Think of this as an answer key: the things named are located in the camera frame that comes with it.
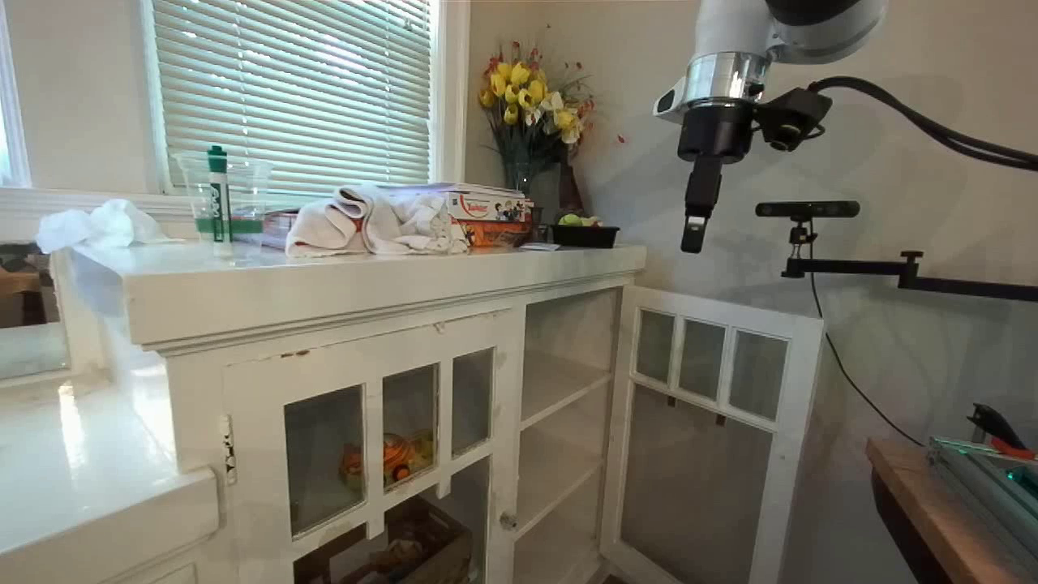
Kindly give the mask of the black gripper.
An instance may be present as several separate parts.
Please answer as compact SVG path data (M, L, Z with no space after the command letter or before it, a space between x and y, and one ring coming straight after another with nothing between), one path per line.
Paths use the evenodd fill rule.
M721 195L721 161L740 161L748 153L748 144L748 105L696 105L683 110L677 157L683 161L696 158L683 187L683 253L696 253L703 248L708 222Z

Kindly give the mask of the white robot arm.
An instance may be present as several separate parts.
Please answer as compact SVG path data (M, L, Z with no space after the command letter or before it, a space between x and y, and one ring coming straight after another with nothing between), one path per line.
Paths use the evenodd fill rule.
M887 0L700 0L683 75L654 98L652 114L682 128L683 184L682 251L700 253L721 198L721 176L754 146L754 128L790 123L785 102L765 98L776 63L814 65L856 51L882 22Z

